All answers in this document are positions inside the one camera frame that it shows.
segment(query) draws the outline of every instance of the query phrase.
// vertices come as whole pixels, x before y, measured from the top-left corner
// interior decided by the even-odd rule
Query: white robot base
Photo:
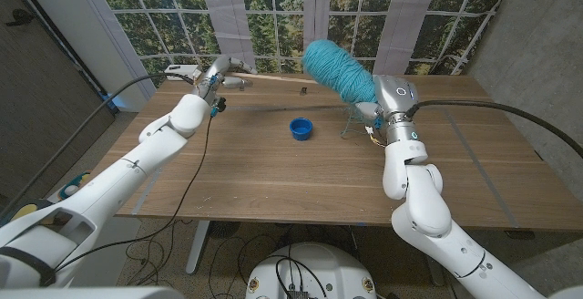
[[[376,298],[371,274],[350,254],[328,244],[303,242],[283,247],[259,263],[251,272],[246,299],[286,297],[276,265],[283,284],[294,298]],[[315,274],[320,284],[302,265]]]

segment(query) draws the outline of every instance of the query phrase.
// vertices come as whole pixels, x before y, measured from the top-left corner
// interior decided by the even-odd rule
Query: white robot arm
[[[384,191],[391,199],[405,198],[393,212],[396,233],[442,264],[475,298],[544,298],[452,220],[441,197],[441,174],[432,164],[420,164],[427,159],[425,146],[405,115],[417,103],[415,86],[397,77],[373,81],[379,104],[359,108],[388,123]]]
[[[61,266],[91,250],[103,225],[151,175],[176,157],[205,116],[222,111],[217,88],[250,86],[224,74],[230,67],[257,73],[230,57],[219,57],[202,75],[192,94],[139,135],[139,145],[97,175],[72,197],[32,212],[0,228],[0,288],[63,287],[82,259]],[[59,227],[51,221],[63,221]]]

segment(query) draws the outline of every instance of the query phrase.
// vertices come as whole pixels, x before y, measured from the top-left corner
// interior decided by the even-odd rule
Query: gray wall
[[[583,0],[503,0],[465,73],[495,102],[522,108],[583,143],[582,49]],[[583,201],[583,160],[550,132],[510,118]]]

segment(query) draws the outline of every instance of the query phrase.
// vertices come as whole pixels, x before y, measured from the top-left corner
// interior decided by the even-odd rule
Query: small blue bowl
[[[312,133],[312,122],[306,118],[297,118],[290,122],[290,130],[297,140],[307,140]]]

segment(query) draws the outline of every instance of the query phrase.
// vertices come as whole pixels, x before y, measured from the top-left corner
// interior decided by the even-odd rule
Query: table top
[[[227,109],[210,125],[206,158],[180,218],[385,225],[402,202],[385,196],[384,150],[348,132],[347,106],[305,75],[244,76],[244,91],[221,89]],[[489,100],[471,77],[404,76],[421,100]],[[302,88],[306,94],[301,95]],[[191,85],[166,81],[94,169],[97,175],[138,145],[138,134],[170,112]],[[292,138],[289,123],[313,123],[309,140]],[[186,148],[119,210],[121,216],[168,217],[199,166],[206,119]],[[480,229],[583,230],[583,205],[541,160],[501,111],[422,108],[420,140],[444,178],[454,220]],[[363,125],[351,129],[363,131]]]

